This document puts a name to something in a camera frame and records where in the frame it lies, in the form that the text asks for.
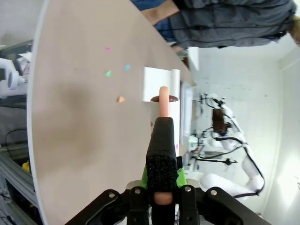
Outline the person's right hand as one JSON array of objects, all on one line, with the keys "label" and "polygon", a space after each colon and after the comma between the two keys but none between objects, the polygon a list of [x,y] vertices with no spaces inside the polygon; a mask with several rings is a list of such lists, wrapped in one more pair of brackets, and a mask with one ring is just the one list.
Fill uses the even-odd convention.
[{"label": "person's right hand", "polygon": [[179,11],[180,10],[172,0],[166,0],[157,7],[143,10],[142,14],[151,23],[151,25],[155,25]]}]

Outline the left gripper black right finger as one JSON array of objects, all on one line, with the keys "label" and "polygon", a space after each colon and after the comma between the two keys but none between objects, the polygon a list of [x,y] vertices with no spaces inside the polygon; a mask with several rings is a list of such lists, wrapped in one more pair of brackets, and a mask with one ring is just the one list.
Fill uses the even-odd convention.
[{"label": "left gripper black right finger", "polygon": [[223,189],[212,187],[205,192],[187,182],[183,169],[177,175],[180,225],[199,225],[200,217],[214,225],[269,224]]}]

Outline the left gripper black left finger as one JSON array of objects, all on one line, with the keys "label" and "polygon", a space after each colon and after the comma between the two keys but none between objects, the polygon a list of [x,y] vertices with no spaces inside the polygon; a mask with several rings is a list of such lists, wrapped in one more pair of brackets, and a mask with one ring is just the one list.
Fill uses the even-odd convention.
[{"label": "left gripper black left finger", "polygon": [[148,165],[142,179],[132,181],[123,193],[108,189],[87,205],[67,225],[117,225],[126,219],[127,225],[149,224]]}]

